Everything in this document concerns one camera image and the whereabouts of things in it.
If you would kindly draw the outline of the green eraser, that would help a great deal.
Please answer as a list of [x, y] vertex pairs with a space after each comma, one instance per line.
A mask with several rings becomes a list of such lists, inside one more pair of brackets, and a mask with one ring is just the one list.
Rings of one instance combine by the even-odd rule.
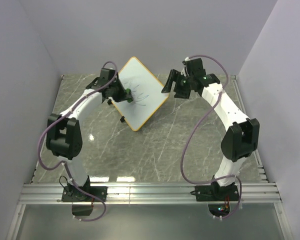
[[132, 91], [129, 88], [125, 89], [125, 100], [128, 103], [131, 103], [133, 101]]

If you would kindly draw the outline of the yellow framed whiteboard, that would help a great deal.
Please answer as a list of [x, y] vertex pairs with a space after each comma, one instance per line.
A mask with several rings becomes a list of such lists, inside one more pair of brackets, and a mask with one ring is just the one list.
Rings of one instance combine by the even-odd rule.
[[132, 102], [112, 101], [114, 107], [132, 131], [138, 131], [166, 102], [169, 93], [162, 93], [164, 85], [135, 56], [118, 73], [125, 89], [131, 90]]

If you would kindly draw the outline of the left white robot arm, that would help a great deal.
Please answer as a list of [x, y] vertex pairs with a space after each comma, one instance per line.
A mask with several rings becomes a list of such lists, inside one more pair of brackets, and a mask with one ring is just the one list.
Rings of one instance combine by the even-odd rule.
[[46, 148], [58, 159], [56, 166], [49, 169], [64, 166], [69, 177], [64, 191], [76, 202], [92, 197], [90, 177], [78, 160], [83, 147], [80, 122], [107, 99], [116, 103], [130, 103], [133, 100], [132, 91], [123, 87], [118, 76], [113, 80], [96, 77], [67, 110], [60, 114], [52, 113], [48, 117]]

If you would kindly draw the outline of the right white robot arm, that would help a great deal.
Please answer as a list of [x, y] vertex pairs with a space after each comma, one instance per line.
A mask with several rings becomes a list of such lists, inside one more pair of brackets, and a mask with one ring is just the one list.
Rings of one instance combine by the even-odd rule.
[[172, 69], [162, 93], [175, 92], [175, 98], [187, 99], [192, 91], [210, 104], [209, 112], [220, 118], [225, 135], [220, 147], [222, 161], [212, 178], [210, 193], [216, 200], [228, 195], [236, 181], [243, 163], [258, 147], [260, 123], [243, 113], [224, 90], [224, 84], [211, 73], [200, 70], [197, 76], [184, 75]]

